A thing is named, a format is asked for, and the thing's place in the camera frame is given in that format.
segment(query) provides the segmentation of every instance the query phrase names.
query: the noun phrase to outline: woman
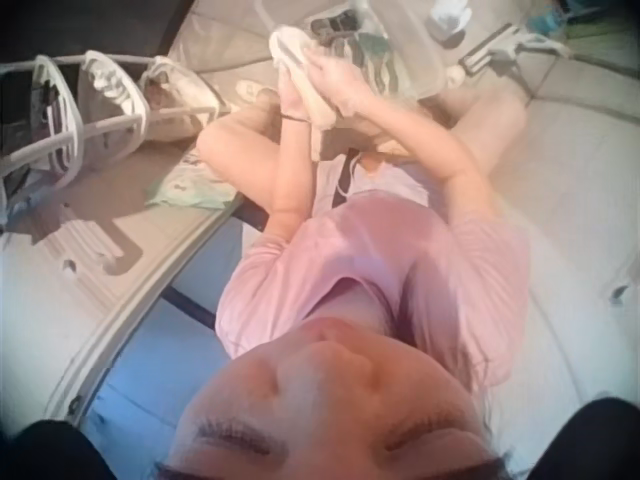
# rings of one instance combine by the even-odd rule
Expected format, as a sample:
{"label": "woman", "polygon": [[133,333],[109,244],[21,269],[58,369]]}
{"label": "woman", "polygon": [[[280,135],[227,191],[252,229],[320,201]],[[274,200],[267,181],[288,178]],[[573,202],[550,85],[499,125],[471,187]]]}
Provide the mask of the woman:
{"label": "woman", "polygon": [[[357,170],[348,201],[331,209],[345,158],[314,169],[308,115],[286,73],[279,103],[263,92],[203,132],[202,158],[270,218],[218,311],[234,360],[178,429],[169,465],[193,476],[163,475],[489,478],[500,462],[471,394],[509,375],[528,250],[500,220],[486,175],[524,110],[504,95],[448,94],[449,111],[467,110],[449,132],[375,96],[347,62],[308,56],[318,91],[414,155],[446,215],[428,208],[410,169],[387,164],[375,179]],[[280,115],[277,145],[263,134]]]}

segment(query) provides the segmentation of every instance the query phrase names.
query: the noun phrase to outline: nose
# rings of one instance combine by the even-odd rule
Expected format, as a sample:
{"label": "nose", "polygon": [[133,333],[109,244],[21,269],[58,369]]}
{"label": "nose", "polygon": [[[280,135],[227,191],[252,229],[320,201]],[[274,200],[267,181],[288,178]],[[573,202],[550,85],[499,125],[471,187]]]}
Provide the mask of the nose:
{"label": "nose", "polygon": [[291,356],[278,370],[280,389],[295,392],[307,405],[356,402],[374,389],[373,363],[338,342],[312,343]]}

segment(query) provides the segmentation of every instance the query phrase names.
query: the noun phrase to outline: closed eye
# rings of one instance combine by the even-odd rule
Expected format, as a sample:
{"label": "closed eye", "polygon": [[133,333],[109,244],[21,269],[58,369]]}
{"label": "closed eye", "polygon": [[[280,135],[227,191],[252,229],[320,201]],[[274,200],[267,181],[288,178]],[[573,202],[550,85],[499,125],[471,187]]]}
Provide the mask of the closed eye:
{"label": "closed eye", "polygon": [[284,444],[239,421],[212,422],[198,427],[196,439],[208,444],[261,457],[281,454]]}

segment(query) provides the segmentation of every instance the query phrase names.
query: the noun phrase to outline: white shorts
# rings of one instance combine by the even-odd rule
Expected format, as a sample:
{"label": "white shorts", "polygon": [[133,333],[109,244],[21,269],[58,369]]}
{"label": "white shorts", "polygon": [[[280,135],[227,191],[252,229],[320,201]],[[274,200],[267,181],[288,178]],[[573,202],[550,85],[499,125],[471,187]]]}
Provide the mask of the white shorts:
{"label": "white shorts", "polygon": [[[322,215],[333,208],[333,200],[340,176],[342,175],[346,155],[340,155],[330,162],[320,162],[317,170],[316,198],[313,216]],[[351,197],[371,190],[383,190],[394,193],[407,200],[412,200],[425,207],[439,203],[437,187],[424,167],[418,163],[392,165],[382,163],[377,172],[370,174],[355,161],[351,172],[351,186],[348,192],[341,192]]]}

